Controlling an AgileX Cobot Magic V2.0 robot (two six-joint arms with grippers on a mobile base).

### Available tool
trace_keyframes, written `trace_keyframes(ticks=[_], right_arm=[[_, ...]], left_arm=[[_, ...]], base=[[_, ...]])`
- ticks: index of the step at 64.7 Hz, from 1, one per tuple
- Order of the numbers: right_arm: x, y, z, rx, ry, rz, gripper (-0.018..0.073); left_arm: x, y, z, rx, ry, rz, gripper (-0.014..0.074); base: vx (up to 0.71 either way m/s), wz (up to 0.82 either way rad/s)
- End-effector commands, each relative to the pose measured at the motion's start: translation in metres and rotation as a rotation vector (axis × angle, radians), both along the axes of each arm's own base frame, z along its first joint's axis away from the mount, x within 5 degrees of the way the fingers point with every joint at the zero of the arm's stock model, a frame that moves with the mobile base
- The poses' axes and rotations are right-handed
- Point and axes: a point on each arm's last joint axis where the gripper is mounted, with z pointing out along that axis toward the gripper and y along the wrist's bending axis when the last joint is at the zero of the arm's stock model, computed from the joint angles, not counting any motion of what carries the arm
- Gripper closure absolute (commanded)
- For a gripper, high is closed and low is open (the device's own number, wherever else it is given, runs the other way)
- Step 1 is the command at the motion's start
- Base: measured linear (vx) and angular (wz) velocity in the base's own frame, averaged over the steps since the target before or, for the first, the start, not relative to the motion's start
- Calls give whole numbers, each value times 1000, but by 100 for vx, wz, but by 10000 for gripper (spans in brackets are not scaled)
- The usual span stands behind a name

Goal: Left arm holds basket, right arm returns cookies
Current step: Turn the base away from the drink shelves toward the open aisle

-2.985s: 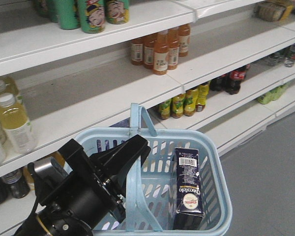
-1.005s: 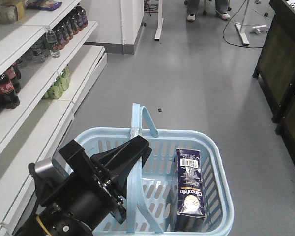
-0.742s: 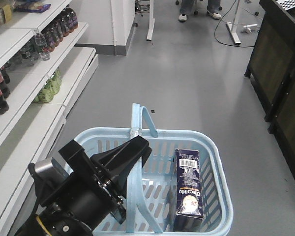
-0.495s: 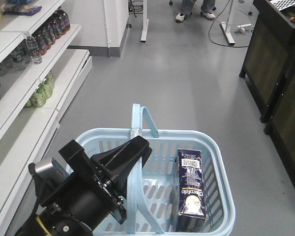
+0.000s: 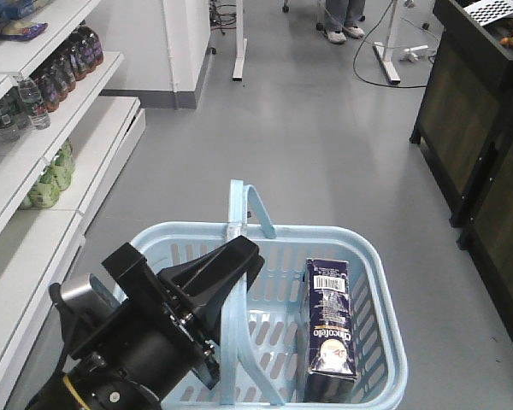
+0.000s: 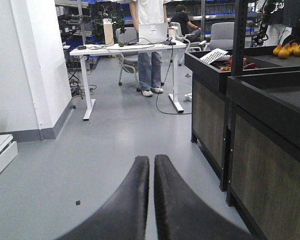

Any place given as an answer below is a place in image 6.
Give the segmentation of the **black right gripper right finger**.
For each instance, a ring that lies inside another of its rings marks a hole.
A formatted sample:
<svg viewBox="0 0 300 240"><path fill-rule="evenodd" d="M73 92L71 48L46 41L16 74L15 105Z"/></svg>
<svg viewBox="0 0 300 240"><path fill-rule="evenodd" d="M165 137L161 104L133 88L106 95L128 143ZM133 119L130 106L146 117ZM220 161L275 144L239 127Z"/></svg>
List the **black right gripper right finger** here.
<svg viewBox="0 0 300 240"><path fill-rule="evenodd" d="M209 207L164 154L154 158L154 207L160 240L254 239Z"/></svg>

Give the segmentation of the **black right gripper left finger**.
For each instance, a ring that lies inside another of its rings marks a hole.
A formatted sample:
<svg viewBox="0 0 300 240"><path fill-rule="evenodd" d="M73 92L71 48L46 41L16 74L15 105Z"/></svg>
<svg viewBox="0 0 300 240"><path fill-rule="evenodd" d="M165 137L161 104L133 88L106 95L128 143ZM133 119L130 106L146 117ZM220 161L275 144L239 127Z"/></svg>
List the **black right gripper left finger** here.
<svg viewBox="0 0 300 240"><path fill-rule="evenodd" d="M150 161L137 156L110 198L59 240L144 240L149 203Z"/></svg>

